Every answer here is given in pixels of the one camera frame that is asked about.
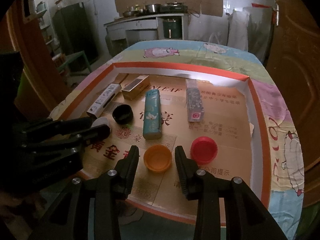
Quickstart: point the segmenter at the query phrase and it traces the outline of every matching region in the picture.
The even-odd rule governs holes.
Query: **tablecloth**
[[[268,133],[271,163],[271,195],[268,210],[288,239],[297,229],[304,193],[301,145],[290,112],[278,88],[255,55],[200,41],[138,42],[95,70],[52,112],[58,119],[67,106],[110,64],[128,61],[160,61],[209,66],[250,76],[257,91]]]

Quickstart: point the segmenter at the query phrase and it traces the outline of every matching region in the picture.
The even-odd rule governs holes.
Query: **door handle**
[[[279,26],[279,5],[277,4],[277,8],[273,8],[276,11],[276,26]]]

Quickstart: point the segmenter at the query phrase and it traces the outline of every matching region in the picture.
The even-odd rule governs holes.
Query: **gold box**
[[[123,88],[122,94],[124,99],[134,100],[148,85],[150,85],[149,76],[139,76],[129,85]]]

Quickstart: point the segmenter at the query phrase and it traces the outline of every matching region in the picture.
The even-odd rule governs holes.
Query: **drawer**
[[[156,19],[138,20],[138,21],[131,21],[131,22],[125,23],[126,30],[156,29],[156,28],[157,28]]]
[[[125,27],[125,23],[116,23],[106,27],[106,29],[108,30],[108,32],[111,32],[118,29],[124,29],[124,27]]]
[[[125,39],[125,29],[117,29],[114,31],[108,31],[108,35],[112,41]]]

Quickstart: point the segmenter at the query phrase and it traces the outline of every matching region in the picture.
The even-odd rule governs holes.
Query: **white cloth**
[[[250,14],[246,11],[233,11],[232,15],[229,18],[229,47],[248,51],[249,18]]]

